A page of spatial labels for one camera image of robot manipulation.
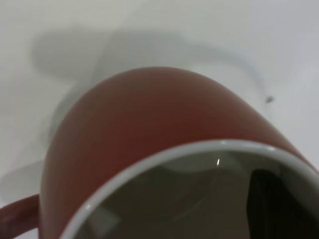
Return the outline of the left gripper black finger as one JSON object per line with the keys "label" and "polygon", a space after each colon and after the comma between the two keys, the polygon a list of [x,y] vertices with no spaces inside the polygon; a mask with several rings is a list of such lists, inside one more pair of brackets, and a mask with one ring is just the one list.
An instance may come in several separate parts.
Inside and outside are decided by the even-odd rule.
{"label": "left gripper black finger", "polygon": [[252,239],[317,239],[319,221],[274,173],[257,169],[250,177],[246,204]]}

